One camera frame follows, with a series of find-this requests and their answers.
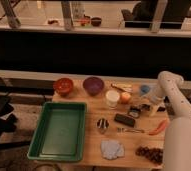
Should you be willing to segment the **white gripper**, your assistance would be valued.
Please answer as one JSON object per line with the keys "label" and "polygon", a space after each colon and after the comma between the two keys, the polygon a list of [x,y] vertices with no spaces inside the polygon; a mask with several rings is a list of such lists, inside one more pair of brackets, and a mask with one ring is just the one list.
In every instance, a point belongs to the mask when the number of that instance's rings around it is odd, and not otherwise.
{"label": "white gripper", "polygon": [[159,84],[156,84],[151,90],[146,94],[147,99],[154,105],[151,105],[149,116],[154,116],[158,108],[160,107],[160,103],[163,102],[165,98],[165,93]]}

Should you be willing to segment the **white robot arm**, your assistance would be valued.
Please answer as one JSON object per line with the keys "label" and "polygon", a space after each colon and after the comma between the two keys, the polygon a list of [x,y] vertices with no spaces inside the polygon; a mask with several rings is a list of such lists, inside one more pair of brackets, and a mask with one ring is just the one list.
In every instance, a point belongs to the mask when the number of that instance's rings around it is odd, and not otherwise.
{"label": "white robot arm", "polygon": [[152,104],[167,97],[176,117],[166,128],[162,171],[191,171],[191,104],[180,91],[182,76],[162,71],[146,95]]}

